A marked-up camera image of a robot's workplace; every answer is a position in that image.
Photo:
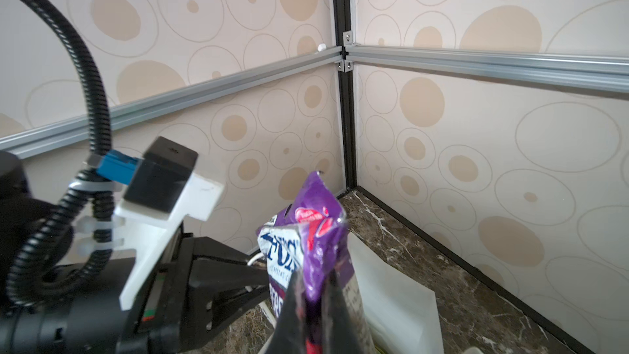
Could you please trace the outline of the white patterned paper bag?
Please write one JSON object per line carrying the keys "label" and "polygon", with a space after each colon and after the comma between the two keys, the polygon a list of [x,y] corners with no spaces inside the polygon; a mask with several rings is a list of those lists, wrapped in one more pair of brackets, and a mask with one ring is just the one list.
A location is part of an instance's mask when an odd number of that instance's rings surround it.
{"label": "white patterned paper bag", "polygon": [[[341,287],[362,353],[442,353],[435,293],[382,261],[355,234],[348,237],[354,275]],[[281,247],[265,244],[260,255],[271,277],[275,327],[293,275],[294,259]]]}

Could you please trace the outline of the purple snack packet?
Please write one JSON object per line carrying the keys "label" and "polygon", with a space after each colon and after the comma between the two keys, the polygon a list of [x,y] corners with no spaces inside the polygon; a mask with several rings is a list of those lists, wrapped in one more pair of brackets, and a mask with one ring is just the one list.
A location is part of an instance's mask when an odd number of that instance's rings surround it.
{"label": "purple snack packet", "polygon": [[319,171],[306,177],[288,208],[258,230],[260,251],[265,244],[281,247],[294,259],[293,273],[302,272],[308,353],[319,353],[322,346],[321,303],[327,275],[335,270],[338,283],[346,287],[355,273],[348,234],[347,214]]}

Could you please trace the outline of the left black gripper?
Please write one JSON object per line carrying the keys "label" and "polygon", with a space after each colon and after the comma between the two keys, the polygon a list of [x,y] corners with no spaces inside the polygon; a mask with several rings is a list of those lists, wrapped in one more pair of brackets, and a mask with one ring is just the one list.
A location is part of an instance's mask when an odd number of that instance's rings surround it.
{"label": "left black gripper", "polygon": [[119,353],[179,353],[208,344],[270,296],[267,272],[208,237],[184,236],[153,268],[129,312]]}

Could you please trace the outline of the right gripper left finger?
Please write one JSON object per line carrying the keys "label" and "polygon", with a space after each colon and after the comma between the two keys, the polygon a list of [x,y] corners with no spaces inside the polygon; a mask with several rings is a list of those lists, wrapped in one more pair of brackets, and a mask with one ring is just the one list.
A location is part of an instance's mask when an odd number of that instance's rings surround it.
{"label": "right gripper left finger", "polygon": [[293,273],[266,354],[306,354],[306,300],[301,270]]}

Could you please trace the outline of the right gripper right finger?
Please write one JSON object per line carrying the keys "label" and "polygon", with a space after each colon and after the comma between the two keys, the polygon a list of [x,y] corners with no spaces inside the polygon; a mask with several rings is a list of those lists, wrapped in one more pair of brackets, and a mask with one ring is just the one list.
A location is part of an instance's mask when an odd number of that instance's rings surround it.
{"label": "right gripper right finger", "polygon": [[322,350],[325,354],[360,354],[362,347],[350,318],[337,273],[326,277],[321,303]]}

